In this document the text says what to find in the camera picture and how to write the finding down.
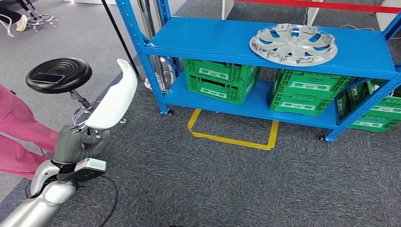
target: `yellow floor tape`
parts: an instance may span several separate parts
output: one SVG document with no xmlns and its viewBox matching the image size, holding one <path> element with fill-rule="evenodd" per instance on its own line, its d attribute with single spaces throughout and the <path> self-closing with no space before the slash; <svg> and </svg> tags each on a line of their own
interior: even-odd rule
<svg viewBox="0 0 401 227">
<path fill-rule="evenodd" d="M 230 138 L 224 138 L 224 137 L 220 137 L 220 136 L 214 136 L 214 135 L 209 135 L 209 134 L 204 134 L 204 133 L 193 131 L 192 127 L 195 124 L 196 120 L 198 119 L 200 113 L 201 113 L 201 110 L 196 109 L 193 112 L 193 114 L 187 124 L 189 131 L 191 132 L 191 134 L 194 137 L 207 138 L 209 140 L 214 140 L 214 141 L 219 141 L 219 142 L 229 143 L 229 144 L 235 144 L 235 145 L 245 146 L 245 147 L 249 147 L 249 148 L 257 148 L 257 149 L 262 149 L 262 150 L 271 150 L 276 145 L 277 130 L 279 129 L 279 122 L 277 122 L 277 121 L 273 121 L 273 123 L 271 124 L 268 143 L 267 144 L 259 144 L 259 143 L 251 143 L 251 142 L 246 142 L 246 141 L 241 141 L 241 140 L 234 140 L 234 139 L 230 139 Z"/>
</svg>

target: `blue metal shelf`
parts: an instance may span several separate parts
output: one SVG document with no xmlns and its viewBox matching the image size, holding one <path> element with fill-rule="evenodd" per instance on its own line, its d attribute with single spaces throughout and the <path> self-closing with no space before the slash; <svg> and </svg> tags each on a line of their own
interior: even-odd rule
<svg viewBox="0 0 401 227">
<path fill-rule="evenodd" d="M 337 127 L 334 102 L 332 102 L 332 104 L 319 117 L 269 110 L 268 101 L 270 100 L 272 85 L 273 83 L 270 81 L 259 80 L 242 105 L 233 105 L 189 92 L 185 84 L 185 76 L 180 75 L 165 95 L 164 102 L 170 105 L 302 124 L 319 128 L 334 129 Z"/>
<path fill-rule="evenodd" d="M 401 63 L 394 64 L 387 47 L 401 28 L 401 13 L 383 32 L 321 27 L 332 34 L 338 46 L 337 56 L 328 63 L 312 67 L 292 67 L 267 61 L 253 53 L 248 44 L 258 30 L 275 24 L 171 17 L 168 0 L 157 0 L 163 27 L 150 41 L 140 31 L 130 0 L 116 0 L 121 17 L 138 53 L 140 62 L 153 89 L 161 114 L 169 114 L 167 105 L 179 105 L 241 116 L 277 120 L 330 129 L 324 139 L 333 142 L 375 104 L 401 86 Z M 343 120 L 337 122 L 335 103 L 319 117 L 269 110 L 271 82 L 258 81 L 243 105 L 237 106 L 191 93 L 181 75 L 164 96 L 160 91 L 150 55 L 207 61 L 231 62 L 269 68 L 304 70 L 345 76 L 385 79 L 385 82 Z"/>
<path fill-rule="evenodd" d="M 337 56 L 328 63 L 312 67 L 293 67 L 267 61 L 251 51 L 249 40 L 257 31 L 275 24 L 172 17 L 144 46 L 148 54 L 257 65 L 269 68 L 303 70 L 346 76 L 392 79 L 395 70 L 383 33 L 321 27 L 332 34 Z"/>
</svg>

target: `red barrier rope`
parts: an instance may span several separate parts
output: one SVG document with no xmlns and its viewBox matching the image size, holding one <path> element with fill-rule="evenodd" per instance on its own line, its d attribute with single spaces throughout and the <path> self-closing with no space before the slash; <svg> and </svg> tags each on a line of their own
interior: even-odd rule
<svg viewBox="0 0 401 227">
<path fill-rule="evenodd" d="M 316 2 L 316 1 L 304 1 L 304 0 L 236 0 L 236 1 L 247 1 L 254 3 L 265 3 L 265 4 L 283 5 L 283 6 L 338 9 L 338 10 L 349 10 L 349 11 L 370 12 L 370 13 L 399 13 L 401 11 L 401 8 L 398 7 L 370 6 L 370 5 L 333 3 L 333 2 Z"/>
</svg>

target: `black stool seat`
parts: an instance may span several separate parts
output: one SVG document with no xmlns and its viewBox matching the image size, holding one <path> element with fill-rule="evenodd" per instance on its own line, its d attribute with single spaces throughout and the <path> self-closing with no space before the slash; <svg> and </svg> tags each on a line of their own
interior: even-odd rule
<svg viewBox="0 0 401 227">
<path fill-rule="evenodd" d="M 30 81 L 34 75 L 46 73 L 64 75 L 59 84 L 47 84 Z M 45 94 L 59 94 L 72 91 L 84 85 L 92 76 L 89 64 L 78 58 L 58 58 L 43 62 L 32 69 L 26 76 L 26 84 L 33 90 Z"/>
</svg>

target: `black cable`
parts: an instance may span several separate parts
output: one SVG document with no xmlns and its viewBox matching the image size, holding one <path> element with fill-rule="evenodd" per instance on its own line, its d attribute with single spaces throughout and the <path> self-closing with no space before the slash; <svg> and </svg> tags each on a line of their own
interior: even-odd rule
<svg viewBox="0 0 401 227">
<path fill-rule="evenodd" d="M 99 225 L 99 227 L 103 227 L 103 226 L 105 226 L 107 221 L 112 217 L 112 215 L 113 215 L 113 213 L 115 211 L 115 208 L 117 207 L 117 203 L 118 203 L 118 188 L 117 188 L 117 185 L 115 184 L 115 182 L 112 179 L 108 178 L 107 176 L 103 176 L 103 175 L 101 175 L 100 177 L 103 177 L 103 178 L 109 180 L 113 184 L 114 191 L 115 191 L 115 200 L 114 200 L 113 208 L 110 211 L 110 214 L 106 217 L 105 221 L 101 225 Z"/>
<path fill-rule="evenodd" d="M 138 69 L 137 69 L 137 67 L 136 67 L 136 65 L 134 63 L 134 60 L 131 57 L 131 54 L 130 54 L 130 51 L 128 50 L 128 48 L 127 48 L 127 45 L 125 44 L 124 38 L 122 37 L 120 30 L 118 29 L 118 26 L 117 26 L 117 24 L 116 24 L 116 22 L 115 22 L 115 20 L 113 18 L 113 15 L 112 15 L 112 13 L 111 13 L 111 11 L 109 9 L 109 6 L 106 3 L 106 0 L 102 0 L 102 4 L 103 4 L 103 6 L 104 6 L 104 8 L 105 8 L 105 10 L 107 12 L 107 15 L 110 18 L 110 21 L 112 22 L 112 25 L 114 27 L 115 32 L 117 33 L 118 38 L 120 39 L 121 45 L 124 48 L 125 53 L 127 54 L 128 59 L 130 60 L 131 65 L 134 68 L 135 73 L 137 74 L 138 82 L 143 82 L 144 80 L 141 80 L 141 78 L 140 78 Z"/>
<path fill-rule="evenodd" d="M 29 196 L 28 196 L 28 186 L 31 184 L 31 182 L 32 181 L 29 181 L 27 184 L 26 184 L 26 186 L 25 186 L 25 197 L 28 199 L 29 198 Z"/>
</svg>

